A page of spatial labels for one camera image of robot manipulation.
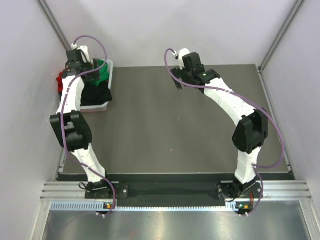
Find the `green t shirt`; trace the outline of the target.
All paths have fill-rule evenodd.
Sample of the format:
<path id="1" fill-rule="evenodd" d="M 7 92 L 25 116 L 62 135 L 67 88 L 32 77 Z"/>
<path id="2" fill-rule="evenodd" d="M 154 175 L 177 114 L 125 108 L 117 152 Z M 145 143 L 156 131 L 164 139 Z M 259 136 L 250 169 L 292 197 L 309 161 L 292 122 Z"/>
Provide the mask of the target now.
<path id="1" fill-rule="evenodd" d="M 94 69 L 99 68 L 100 66 L 102 66 L 104 64 L 104 60 L 102 59 L 98 59 L 98 58 L 94 58 L 92 60 L 92 64 L 91 66 Z M 99 73 L 99 78 L 96 78 L 92 81 L 92 84 L 96 87 L 99 87 L 102 83 L 108 83 L 109 82 L 109 78 L 110 78 L 110 74 L 108 71 L 108 64 L 106 63 L 99 71 L 95 72 L 94 74 Z"/>

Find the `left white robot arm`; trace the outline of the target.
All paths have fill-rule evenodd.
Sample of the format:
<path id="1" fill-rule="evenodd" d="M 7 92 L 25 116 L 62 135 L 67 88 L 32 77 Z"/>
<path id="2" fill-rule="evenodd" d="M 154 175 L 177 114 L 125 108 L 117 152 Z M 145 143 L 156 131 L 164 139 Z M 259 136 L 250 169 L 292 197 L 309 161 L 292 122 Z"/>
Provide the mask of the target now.
<path id="1" fill-rule="evenodd" d="M 85 84 L 99 79 L 97 59 L 91 59 L 87 46 L 77 46 L 66 52 L 67 62 L 62 72 L 62 93 L 56 114 L 49 118 L 55 136 L 71 161 L 82 166 L 87 183 L 79 183 L 86 199 L 111 199 L 114 187 L 108 180 L 93 146 L 90 126 L 81 113 L 82 93 Z"/>

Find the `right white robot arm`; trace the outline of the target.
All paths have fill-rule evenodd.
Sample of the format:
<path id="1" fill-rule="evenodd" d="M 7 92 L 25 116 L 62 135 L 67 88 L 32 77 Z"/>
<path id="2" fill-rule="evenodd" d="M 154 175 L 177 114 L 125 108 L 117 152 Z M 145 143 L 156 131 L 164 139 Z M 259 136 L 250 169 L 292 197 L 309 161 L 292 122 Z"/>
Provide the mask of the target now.
<path id="1" fill-rule="evenodd" d="M 195 85 L 205 96 L 213 100 L 232 119 L 236 126 L 232 142 L 238 150 L 237 168 L 233 183 L 225 189 L 231 198 L 245 198 L 256 183 L 254 165 L 268 136 L 268 118 L 258 109 L 232 95 L 222 77 L 213 69 L 206 70 L 196 52 L 187 48 L 173 51 L 178 66 L 170 72 L 178 90 Z"/>

